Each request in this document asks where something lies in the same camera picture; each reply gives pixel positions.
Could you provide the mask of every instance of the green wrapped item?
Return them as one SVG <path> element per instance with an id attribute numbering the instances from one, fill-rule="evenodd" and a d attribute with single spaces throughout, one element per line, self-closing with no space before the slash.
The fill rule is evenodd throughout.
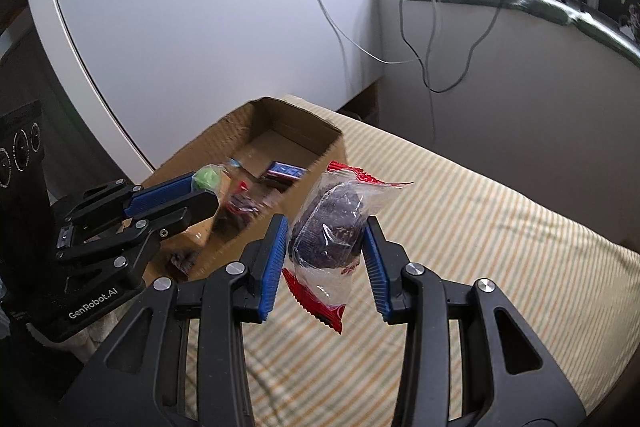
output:
<path id="1" fill-rule="evenodd" d="M 205 165 L 191 177 L 191 190 L 206 188 L 219 196 L 220 180 L 225 168 L 221 165 Z"/>

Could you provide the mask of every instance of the dark purple food item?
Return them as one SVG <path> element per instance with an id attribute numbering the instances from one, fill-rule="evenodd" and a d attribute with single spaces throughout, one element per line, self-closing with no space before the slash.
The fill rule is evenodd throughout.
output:
<path id="1" fill-rule="evenodd" d="M 292 260 L 303 266 L 339 268 L 360 254 L 363 202 L 354 189 L 353 183 L 330 186 L 306 207 L 291 232 Z"/>

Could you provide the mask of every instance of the striped fabric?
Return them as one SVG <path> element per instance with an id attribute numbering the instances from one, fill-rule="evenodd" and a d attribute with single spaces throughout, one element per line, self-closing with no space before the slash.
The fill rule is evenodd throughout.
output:
<path id="1" fill-rule="evenodd" d="M 443 279 L 495 280 L 587 410 L 599 403 L 640 343 L 638 254 L 428 150 L 298 98 L 286 100 L 338 126 L 351 165 L 385 181 L 414 181 L 378 215 L 386 237 Z M 356 270 L 343 321 L 338 335 L 307 314 L 281 280 L 268 320 L 244 326 L 258 427 L 390 425 L 405 327 L 382 321 L 364 266 Z M 452 333 L 452 417 L 461 408 L 457 341 Z M 192 389 L 195 359 L 192 335 Z M 187 399 L 195 414 L 194 393 Z"/>

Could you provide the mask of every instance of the open cardboard box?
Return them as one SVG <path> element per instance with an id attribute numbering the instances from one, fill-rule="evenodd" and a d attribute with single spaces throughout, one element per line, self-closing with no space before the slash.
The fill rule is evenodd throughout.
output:
<path id="1" fill-rule="evenodd" d="M 301 180 L 284 192 L 272 212 L 263 213 L 239 233 L 213 229 L 189 279 L 203 279 L 220 266 L 236 261 L 247 243 L 261 239 L 273 214 L 293 221 L 311 187 L 332 160 L 346 162 L 341 131 L 318 116 L 275 98 L 245 103 L 189 142 L 144 183 L 150 187 L 208 164 L 238 160 L 254 177 L 273 161 L 307 169 Z M 168 275 L 168 256 L 162 250 L 146 267 L 147 285 Z"/>

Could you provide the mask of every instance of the red and clear snack wrapper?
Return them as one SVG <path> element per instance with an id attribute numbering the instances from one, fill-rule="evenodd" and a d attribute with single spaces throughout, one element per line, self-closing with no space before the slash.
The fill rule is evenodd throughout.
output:
<path id="1" fill-rule="evenodd" d="M 381 182 L 362 169 L 331 162 L 289 227 L 282 270 L 289 290 L 305 310 L 338 333 L 367 217 L 407 185 Z"/>

